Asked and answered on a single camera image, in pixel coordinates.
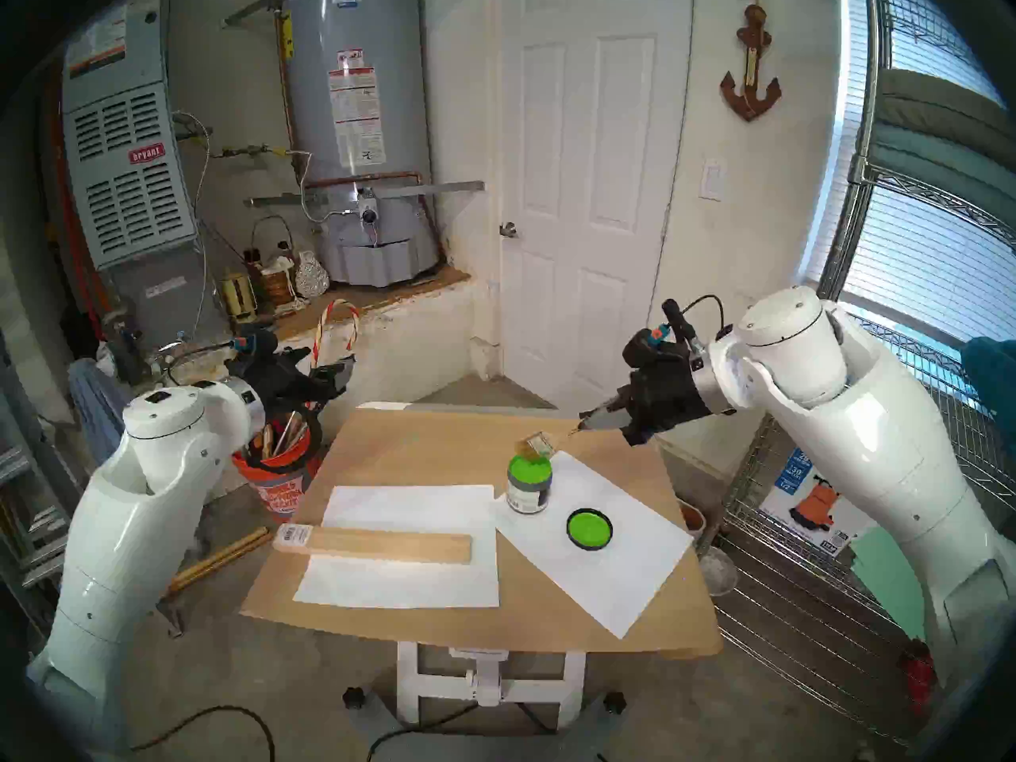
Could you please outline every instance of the green paint in lid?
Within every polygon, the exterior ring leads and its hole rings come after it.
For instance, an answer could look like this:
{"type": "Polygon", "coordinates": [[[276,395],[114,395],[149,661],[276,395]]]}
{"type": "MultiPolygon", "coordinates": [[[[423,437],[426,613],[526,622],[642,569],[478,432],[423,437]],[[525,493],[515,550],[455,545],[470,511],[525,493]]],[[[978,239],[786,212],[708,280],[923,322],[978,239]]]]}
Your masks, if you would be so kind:
{"type": "Polygon", "coordinates": [[[568,517],[568,537],[579,549],[595,552],[614,536],[611,520],[598,510],[579,508],[568,517]]]}
{"type": "Polygon", "coordinates": [[[547,458],[530,461],[525,456],[515,456],[508,462],[508,472],[525,484],[542,484],[551,480],[551,462],[547,458]]]}

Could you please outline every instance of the ladder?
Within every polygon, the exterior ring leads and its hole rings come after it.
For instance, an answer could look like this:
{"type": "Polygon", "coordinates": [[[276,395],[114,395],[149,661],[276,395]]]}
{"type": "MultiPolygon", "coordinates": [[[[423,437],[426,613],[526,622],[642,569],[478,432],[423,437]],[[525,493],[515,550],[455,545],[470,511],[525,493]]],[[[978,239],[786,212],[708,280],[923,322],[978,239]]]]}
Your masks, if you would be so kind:
{"type": "Polygon", "coordinates": [[[43,642],[56,595],[46,586],[62,569],[84,483],[40,423],[0,333],[0,579],[43,642]]]}

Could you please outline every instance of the white table leg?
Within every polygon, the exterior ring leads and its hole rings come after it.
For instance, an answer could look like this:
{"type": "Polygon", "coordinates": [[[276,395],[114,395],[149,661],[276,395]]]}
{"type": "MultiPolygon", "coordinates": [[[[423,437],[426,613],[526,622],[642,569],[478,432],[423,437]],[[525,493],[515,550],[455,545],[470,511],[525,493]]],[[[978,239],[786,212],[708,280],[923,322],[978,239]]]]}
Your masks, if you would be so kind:
{"type": "Polygon", "coordinates": [[[565,653],[564,683],[567,693],[558,710],[558,731],[568,728],[582,709],[582,687],[585,685],[585,653],[565,653]]]}
{"type": "Polygon", "coordinates": [[[398,642],[395,712],[403,723],[420,723],[420,647],[416,642],[398,642]]]}
{"type": "Polygon", "coordinates": [[[565,672],[561,680],[502,680],[501,661],[507,650],[448,650],[452,657],[471,658],[475,669],[465,677],[420,674],[420,646],[398,642],[396,714],[403,723],[420,722],[420,698],[474,700],[484,707],[501,702],[532,702],[560,705],[558,729],[565,729],[582,710],[585,685],[585,653],[565,653],[565,672]]]}

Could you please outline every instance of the table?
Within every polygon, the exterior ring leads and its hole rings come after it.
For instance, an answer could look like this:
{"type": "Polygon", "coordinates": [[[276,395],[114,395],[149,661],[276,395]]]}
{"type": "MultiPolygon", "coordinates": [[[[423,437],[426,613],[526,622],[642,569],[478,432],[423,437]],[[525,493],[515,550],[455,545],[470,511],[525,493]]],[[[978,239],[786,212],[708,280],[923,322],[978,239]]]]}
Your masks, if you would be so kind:
{"type": "MultiPolygon", "coordinates": [[[[564,435],[576,421],[538,409],[477,409],[365,404],[333,442],[294,521],[319,524],[335,486],[493,484],[500,496],[514,444],[536,431],[564,435]]],[[[655,445],[632,448],[620,432],[581,432],[564,448],[675,524],[685,526],[655,445]]],[[[713,655],[722,648],[712,600],[694,547],[641,617],[618,639],[498,534],[500,606],[496,609],[345,609],[301,604],[305,555],[272,552],[241,614],[303,628],[398,642],[398,714],[419,719],[419,697],[561,704],[558,725],[578,715],[588,652],[661,651],[713,655]],[[477,660],[466,678],[422,675],[419,644],[448,647],[477,660]],[[502,681],[509,650],[565,653],[561,681],[502,681]]]]}

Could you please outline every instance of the caster wheel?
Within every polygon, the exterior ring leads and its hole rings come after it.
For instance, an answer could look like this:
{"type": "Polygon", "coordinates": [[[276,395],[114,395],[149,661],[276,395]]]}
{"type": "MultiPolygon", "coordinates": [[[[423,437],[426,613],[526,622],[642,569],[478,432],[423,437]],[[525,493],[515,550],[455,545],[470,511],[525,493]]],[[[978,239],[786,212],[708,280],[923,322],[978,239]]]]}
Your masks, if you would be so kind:
{"type": "Polygon", "coordinates": [[[620,691],[611,691],[611,693],[604,697],[604,707],[607,708],[607,712],[609,713],[621,715],[627,706],[628,702],[625,701],[625,695],[620,691]]]}
{"type": "Polygon", "coordinates": [[[359,710],[366,703],[367,697],[364,696],[362,688],[347,688],[342,694],[342,704],[345,705],[346,710],[359,710]]]}

